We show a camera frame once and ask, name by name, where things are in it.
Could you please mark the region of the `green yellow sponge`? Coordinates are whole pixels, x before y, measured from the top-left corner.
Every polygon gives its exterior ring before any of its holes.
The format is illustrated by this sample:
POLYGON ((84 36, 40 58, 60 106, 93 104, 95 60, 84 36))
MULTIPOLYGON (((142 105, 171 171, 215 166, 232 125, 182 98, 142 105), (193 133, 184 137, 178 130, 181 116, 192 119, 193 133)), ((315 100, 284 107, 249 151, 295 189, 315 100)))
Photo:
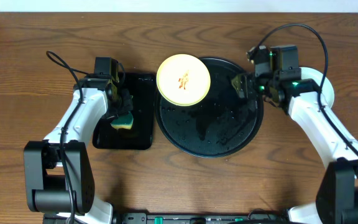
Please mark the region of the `green yellow sponge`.
POLYGON ((131 112, 120 115, 111 122, 114 129, 131 129, 134 123, 134 117, 131 112))

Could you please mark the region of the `yellow plate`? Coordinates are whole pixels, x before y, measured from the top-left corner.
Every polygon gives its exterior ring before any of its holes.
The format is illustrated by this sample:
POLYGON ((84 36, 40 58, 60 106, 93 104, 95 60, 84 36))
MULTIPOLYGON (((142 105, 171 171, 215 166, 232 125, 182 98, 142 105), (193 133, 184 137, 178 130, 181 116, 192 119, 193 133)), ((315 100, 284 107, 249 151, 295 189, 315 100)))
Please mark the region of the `yellow plate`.
POLYGON ((162 97, 177 106, 192 106, 209 92, 211 76, 206 65, 188 54, 165 59, 157 70, 157 88, 162 97))

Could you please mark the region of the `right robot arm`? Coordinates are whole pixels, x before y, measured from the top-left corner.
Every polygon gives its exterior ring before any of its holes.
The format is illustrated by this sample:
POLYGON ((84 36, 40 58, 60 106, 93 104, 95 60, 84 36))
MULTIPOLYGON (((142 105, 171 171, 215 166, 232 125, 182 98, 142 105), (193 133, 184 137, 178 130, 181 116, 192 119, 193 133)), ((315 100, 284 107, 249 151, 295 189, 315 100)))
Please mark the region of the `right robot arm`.
POLYGON ((358 223, 358 141, 333 113, 331 94, 314 79, 236 75, 231 84, 242 99, 279 94, 278 102, 306 133, 326 169, 313 203, 288 210, 293 223, 358 223))

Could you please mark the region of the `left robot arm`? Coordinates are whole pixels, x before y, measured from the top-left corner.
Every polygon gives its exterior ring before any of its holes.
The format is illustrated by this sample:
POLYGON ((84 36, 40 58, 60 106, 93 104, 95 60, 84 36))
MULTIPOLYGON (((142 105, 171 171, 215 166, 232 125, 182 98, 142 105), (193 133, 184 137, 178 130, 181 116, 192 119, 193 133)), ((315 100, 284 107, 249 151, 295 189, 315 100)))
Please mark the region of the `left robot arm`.
POLYGON ((99 199, 87 146, 99 121, 112 121, 133 109, 127 89, 109 79, 84 78, 56 127, 24 147, 27 206, 61 223, 111 223, 113 206, 99 199))

